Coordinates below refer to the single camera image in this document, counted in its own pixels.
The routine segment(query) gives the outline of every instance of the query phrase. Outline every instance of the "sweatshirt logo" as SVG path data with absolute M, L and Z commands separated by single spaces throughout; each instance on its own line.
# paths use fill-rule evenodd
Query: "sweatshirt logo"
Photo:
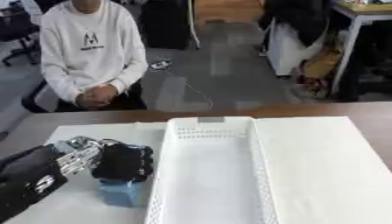
M 86 33 L 84 35 L 84 47 L 81 48 L 82 51 L 89 51 L 104 48 L 103 45 L 99 45 L 99 40 L 96 34 L 93 33 Z
M 95 33 L 93 33 L 91 36 L 88 36 L 88 33 L 84 35 L 84 46 L 87 46 L 88 44 L 98 44 L 98 38 L 96 37 Z

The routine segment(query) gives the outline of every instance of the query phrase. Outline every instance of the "clasped hands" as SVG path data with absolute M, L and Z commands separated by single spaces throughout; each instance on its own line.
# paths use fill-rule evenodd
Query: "clasped hands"
M 108 106 L 117 95 L 117 89 L 113 85 L 92 87 L 76 97 L 78 106 L 84 109 L 99 109 Z

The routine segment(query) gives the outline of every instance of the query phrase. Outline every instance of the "black chair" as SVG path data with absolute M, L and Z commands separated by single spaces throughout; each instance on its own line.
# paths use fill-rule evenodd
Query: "black chair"
M 23 9 L 17 7 L 10 7 L 1 10 L 0 16 L 0 41 L 11 42 L 17 40 L 22 46 L 21 49 L 11 51 L 11 54 L 3 59 L 3 63 L 10 67 L 9 60 L 16 58 L 20 55 L 25 55 L 32 65 L 38 62 L 34 59 L 32 53 L 39 49 L 38 43 L 31 46 L 27 45 L 30 40 L 30 35 L 39 31 L 39 27 L 30 22 L 30 15 Z
M 66 0 L 35 0 L 42 13 L 49 11 L 54 5 L 65 2 Z
M 39 83 L 31 92 L 22 97 L 22 106 L 32 113 L 49 113 L 45 108 L 39 106 L 37 98 L 48 88 L 46 81 Z

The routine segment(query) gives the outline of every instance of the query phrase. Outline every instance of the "table leg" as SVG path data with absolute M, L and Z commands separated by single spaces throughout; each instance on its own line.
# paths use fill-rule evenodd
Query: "table leg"
M 200 49 L 200 41 L 198 38 L 198 35 L 196 33 L 196 29 L 194 27 L 194 8 L 193 8 L 193 0 L 188 0 L 188 23 L 191 29 L 191 34 L 193 37 L 193 40 L 196 44 L 196 48 Z
M 353 22 L 350 25 L 349 36 L 345 44 L 343 58 L 340 62 L 338 71 L 335 74 L 335 78 L 333 80 L 333 86 L 332 86 L 333 94 L 336 94 L 339 91 L 339 84 L 340 84 L 341 77 L 343 76 L 347 68 L 348 62 L 350 60 L 350 56 L 355 47 L 355 41 L 358 37 L 361 27 L 362 27 L 362 18 L 361 16 L 358 16 L 353 20 Z

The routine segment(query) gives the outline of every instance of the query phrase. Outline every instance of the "white plastic basket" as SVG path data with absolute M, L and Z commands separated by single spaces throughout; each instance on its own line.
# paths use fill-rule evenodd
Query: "white plastic basket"
M 168 122 L 145 224 L 277 224 L 249 117 Z

